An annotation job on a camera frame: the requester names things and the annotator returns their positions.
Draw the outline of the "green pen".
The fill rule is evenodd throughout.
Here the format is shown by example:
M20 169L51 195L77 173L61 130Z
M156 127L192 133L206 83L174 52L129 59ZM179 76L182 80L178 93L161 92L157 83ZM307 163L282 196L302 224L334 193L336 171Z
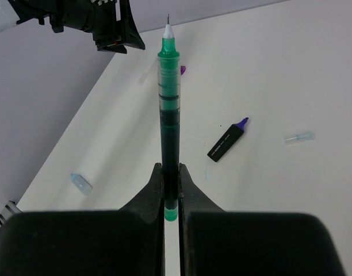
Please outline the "green pen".
M175 221L178 217L180 78L180 54L176 50L170 16L167 16L162 36L162 47L158 53L158 96L164 185L164 217L167 221Z

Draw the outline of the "blue marker cap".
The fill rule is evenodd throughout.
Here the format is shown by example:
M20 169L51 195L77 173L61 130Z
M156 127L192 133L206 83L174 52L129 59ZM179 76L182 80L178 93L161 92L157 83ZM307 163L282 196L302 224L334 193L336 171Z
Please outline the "blue marker cap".
M70 179L74 186L78 188L83 195L88 196L92 192L92 185L89 184L81 174L71 174Z

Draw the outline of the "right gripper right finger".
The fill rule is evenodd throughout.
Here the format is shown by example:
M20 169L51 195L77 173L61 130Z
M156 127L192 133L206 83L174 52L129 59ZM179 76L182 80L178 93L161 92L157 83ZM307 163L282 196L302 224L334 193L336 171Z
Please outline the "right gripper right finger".
M325 225L293 212L228 212L179 167L182 275L344 275Z

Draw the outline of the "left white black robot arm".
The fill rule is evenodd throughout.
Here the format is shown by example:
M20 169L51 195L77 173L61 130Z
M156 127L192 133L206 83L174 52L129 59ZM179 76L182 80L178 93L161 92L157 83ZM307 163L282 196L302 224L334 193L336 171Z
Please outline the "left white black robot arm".
M126 47L146 48L133 20L129 1L0 1L0 32L45 19L54 33L65 27L93 35L98 51L127 53Z

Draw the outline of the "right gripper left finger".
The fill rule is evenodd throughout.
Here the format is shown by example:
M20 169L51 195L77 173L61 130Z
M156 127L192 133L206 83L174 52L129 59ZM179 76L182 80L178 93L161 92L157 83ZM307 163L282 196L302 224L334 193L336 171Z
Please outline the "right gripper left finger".
M0 275L164 275L161 170L118 210L15 214L0 229Z

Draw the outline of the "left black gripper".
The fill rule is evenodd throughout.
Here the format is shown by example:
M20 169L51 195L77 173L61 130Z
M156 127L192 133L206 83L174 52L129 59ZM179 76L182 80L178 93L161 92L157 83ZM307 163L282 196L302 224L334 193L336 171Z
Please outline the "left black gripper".
M129 1L9 1L18 15L17 24L38 20L54 33L71 28L91 33L98 51L127 53L126 47L145 50ZM116 3L120 20L116 21Z

